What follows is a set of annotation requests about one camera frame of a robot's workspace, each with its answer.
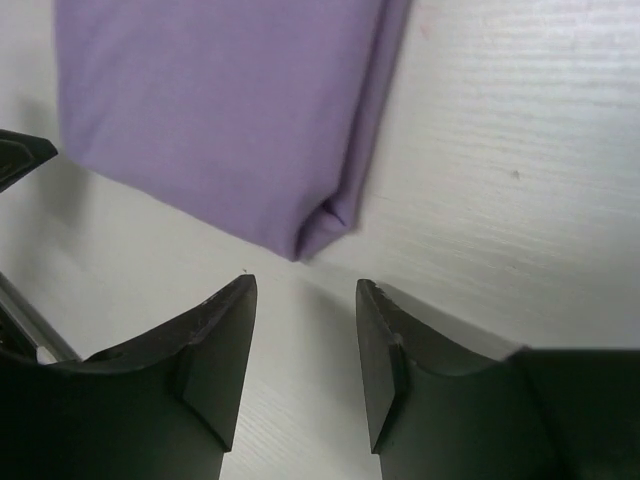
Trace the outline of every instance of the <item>lavender towel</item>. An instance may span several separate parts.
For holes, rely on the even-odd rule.
[[[75,162],[291,260],[354,224],[409,0],[56,0]]]

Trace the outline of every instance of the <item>black plastic piece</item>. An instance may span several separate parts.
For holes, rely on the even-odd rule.
[[[49,140],[0,130],[0,193],[57,154]]]
[[[357,325],[384,480],[640,478],[638,352],[523,349],[494,361],[368,280]]]
[[[202,305],[84,363],[0,349],[0,469],[12,480],[213,480],[231,448],[257,290]]]

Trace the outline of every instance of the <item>white wood grain surface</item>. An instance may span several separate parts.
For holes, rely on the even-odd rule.
[[[50,8],[2,3],[0,125],[56,139]],[[83,355],[256,274],[222,479],[376,479],[356,279],[515,342],[640,346],[639,124],[640,2],[416,2],[361,226],[312,262],[56,161],[3,193],[0,269]]]

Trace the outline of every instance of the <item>purple cloth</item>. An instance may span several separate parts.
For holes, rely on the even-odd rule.
[[[409,0],[56,0],[75,162],[291,260],[353,227]]]

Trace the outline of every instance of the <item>white surface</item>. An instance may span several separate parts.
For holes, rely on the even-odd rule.
[[[0,125],[55,139],[45,5],[3,2]],[[2,195],[0,269],[83,355],[256,274],[223,480],[379,478],[357,278],[520,342],[640,345],[639,24],[633,0],[417,5],[361,228],[308,265],[57,161]]]

